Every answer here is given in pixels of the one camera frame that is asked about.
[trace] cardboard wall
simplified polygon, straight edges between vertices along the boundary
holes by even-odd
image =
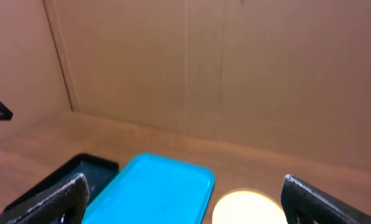
[[[371,170],[371,0],[45,0],[75,111]]]
[[[70,110],[41,0],[0,0],[0,100],[14,113],[0,140]]]

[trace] plastic tray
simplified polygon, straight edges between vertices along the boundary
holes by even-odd
[[[142,154],[88,206],[82,223],[200,223],[214,182],[203,167]]]
[[[89,154],[78,154],[51,173],[44,180],[40,181],[17,200],[10,203],[4,211],[25,202],[29,198],[47,190],[55,184],[62,183],[77,173],[83,173],[86,176],[88,188],[90,191],[90,204],[94,198],[110,183],[119,172],[119,164],[113,161],[102,159]]]

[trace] light blue tray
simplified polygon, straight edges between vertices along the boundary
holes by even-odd
[[[87,207],[82,223],[200,223],[214,182],[203,167],[142,154]]]

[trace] round yellow object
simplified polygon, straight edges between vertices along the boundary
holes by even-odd
[[[268,197],[251,191],[232,192],[220,199],[214,210],[212,224],[286,224],[282,209]]]

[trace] black tray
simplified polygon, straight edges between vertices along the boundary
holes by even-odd
[[[90,191],[90,204],[94,198],[111,182],[119,173],[119,164],[113,161],[102,159],[89,154],[78,154],[51,173],[44,180],[40,181],[25,194],[10,203],[4,211],[25,202],[29,198],[47,190],[55,184],[66,181],[77,173],[83,173],[86,176],[88,188]]]

